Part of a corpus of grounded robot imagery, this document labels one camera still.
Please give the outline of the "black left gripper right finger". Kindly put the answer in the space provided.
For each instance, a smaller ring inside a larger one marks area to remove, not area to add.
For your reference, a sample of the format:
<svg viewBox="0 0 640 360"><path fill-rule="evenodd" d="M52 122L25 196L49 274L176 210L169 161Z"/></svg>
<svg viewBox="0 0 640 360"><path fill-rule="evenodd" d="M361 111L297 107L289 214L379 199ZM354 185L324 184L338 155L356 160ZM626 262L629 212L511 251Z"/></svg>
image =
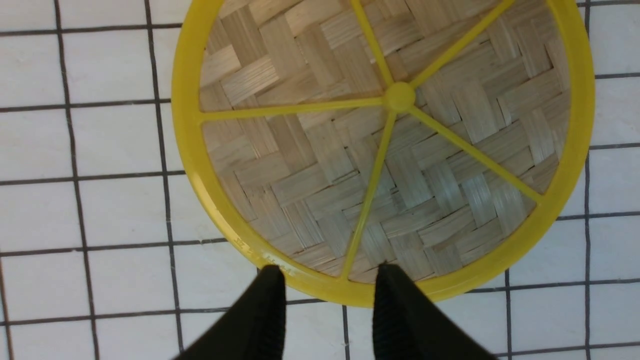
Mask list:
<svg viewBox="0 0 640 360"><path fill-rule="evenodd" d="M390 263L375 278L372 345L376 360L496 359Z"/></svg>

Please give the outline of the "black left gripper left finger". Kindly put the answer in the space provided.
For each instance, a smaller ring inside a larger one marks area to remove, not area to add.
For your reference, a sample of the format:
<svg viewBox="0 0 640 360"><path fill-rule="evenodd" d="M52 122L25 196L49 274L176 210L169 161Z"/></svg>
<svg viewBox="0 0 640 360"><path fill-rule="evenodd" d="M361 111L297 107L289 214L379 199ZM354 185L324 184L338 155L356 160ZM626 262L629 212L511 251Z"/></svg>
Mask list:
<svg viewBox="0 0 640 360"><path fill-rule="evenodd" d="M286 337L285 277L266 265L242 296L178 360L281 360Z"/></svg>

